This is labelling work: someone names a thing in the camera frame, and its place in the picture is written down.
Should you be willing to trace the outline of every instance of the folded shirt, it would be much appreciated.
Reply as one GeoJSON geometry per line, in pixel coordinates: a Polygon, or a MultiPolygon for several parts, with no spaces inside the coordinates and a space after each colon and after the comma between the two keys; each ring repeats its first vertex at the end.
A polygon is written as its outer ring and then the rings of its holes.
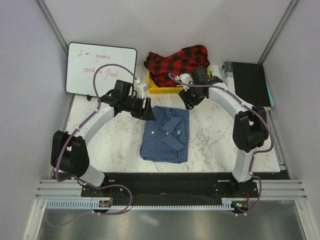
{"type": "Polygon", "coordinates": [[[146,121],[140,155],[154,162],[188,161],[189,111],[155,106],[155,121],[146,121]]]}

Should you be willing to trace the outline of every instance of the yellow tray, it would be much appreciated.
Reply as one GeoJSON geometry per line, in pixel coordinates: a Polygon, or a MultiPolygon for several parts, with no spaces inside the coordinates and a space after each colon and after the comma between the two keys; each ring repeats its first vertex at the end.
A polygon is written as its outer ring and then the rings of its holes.
{"type": "MultiPolygon", "coordinates": [[[[206,69],[207,74],[210,76],[210,70],[209,68],[206,69]]],[[[183,86],[177,86],[177,87],[158,87],[154,81],[150,77],[150,71],[147,71],[146,74],[146,82],[150,85],[149,92],[151,94],[178,94],[181,92],[181,90],[184,89],[183,86]]]]}

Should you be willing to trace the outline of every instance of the red and black flannel shirt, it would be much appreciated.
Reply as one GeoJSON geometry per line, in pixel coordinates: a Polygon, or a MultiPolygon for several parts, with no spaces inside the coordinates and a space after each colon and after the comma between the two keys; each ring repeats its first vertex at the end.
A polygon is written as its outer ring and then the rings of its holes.
{"type": "Polygon", "coordinates": [[[149,52],[144,62],[144,66],[150,71],[151,79],[158,87],[175,87],[177,85],[169,78],[169,73],[179,76],[180,74],[189,74],[200,66],[207,69],[209,65],[208,50],[202,45],[182,48],[167,57],[149,52]]]}

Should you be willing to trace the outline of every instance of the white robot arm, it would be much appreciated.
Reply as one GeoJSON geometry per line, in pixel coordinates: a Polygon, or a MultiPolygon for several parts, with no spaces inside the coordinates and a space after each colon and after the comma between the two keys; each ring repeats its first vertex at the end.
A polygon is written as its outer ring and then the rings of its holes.
{"type": "Polygon", "coordinates": [[[253,154],[263,146],[269,134],[263,123],[248,108],[257,112],[267,122],[265,109],[262,106],[253,106],[235,95],[233,97],[226,84],[216,76],[210,78],[203,67],[196,68],[191,76],[182,74],[177,80],[184,84],[184,90],[179,95],[186,109],[191,110],[204,98],[209,98],[218,103],[234,119],[232,137],[238,151],[232,175],[238,183],[249,181],[252,178],[250,171],[252,171],[253,154]]]}
{"type": "Polygon", "coordinates": [[[134,81],[133,95],[129,95],[132,84],[117,80],[114,89],[100,97],[100,108],[89,118],[81,121],[81,127],[77,126],[73,135],[68,132],[57,131],[53,135],[51,165],[57,166],[59,157],[59,169],[65,173],[72,174],[82,181],[93,186],[101,186],[105,174],[92,165],[90,165],[87,145],[100,128],[108,121],[113,119],[122,111],[130,112],[134,118],[141,120],[155,120],[151,110],[151,101],[149,97],[144,97],[145,91],[149,89],[146,83],[134,81]],[[70,139],[68,148],[64,148],[67,139],[70,139]]]}

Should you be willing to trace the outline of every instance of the white wall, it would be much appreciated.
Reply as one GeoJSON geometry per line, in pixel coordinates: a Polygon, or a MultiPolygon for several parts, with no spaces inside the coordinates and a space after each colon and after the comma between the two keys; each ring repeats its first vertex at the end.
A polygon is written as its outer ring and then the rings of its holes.
{"type": "Polygon", "coordinates": [[[290,0],[43,0],[66,42],[169,56],[196,44],[212,64],[258,62],[290,0]]]}
{"type": "Polygon", "coordinates": [[[264,63],[288,169],[320,226],[320,1],[298,3],[264,63]]]}
{"type": "Polygon", "coordinates": [[[35,2],[3,0],[0,11],[0,239],[19,240],[71,96],[67,55],[35,2]]]}

